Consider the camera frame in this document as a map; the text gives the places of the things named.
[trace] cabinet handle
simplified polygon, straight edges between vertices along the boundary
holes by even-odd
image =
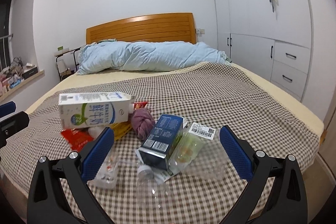
[[[286,77],[285,75],[282,75],[282,78],[288,81],[289,83],[293,82],[293,79]]]
[[[296,56],[295,55],[291,55],[291,54],[288,54],[286,53],[286,56],[289,58],[289,57],[292,57],[294,60],[296,60]]]

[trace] power outlet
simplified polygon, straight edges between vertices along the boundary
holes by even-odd
[[[196,29],[196,34],[205,34],[205,29]]]

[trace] blue gripper pad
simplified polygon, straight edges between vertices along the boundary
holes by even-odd
[[[253,177],[252,163],[235,137],[226,127],[222,127],[219,138],[239,177],[250,182]]]
[[[114,143],[114,132],[107,129],[82,162],[81,178],[84,183],[93,180]]]
[[[9,115],[16,110],[16,105],[14,102],[9,102],[0,106],[0,118]]]

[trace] wooden headboard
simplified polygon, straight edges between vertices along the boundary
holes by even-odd
[[[125,42],[185,41],[195,44],[194,17],[192,13],[156,14],[120,19],[86,29],[86,44],[112,38]]]

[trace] white wardrobe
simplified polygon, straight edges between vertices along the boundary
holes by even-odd
[[[218,49],[299,101],[310,65],[308,0],[215,0]]]

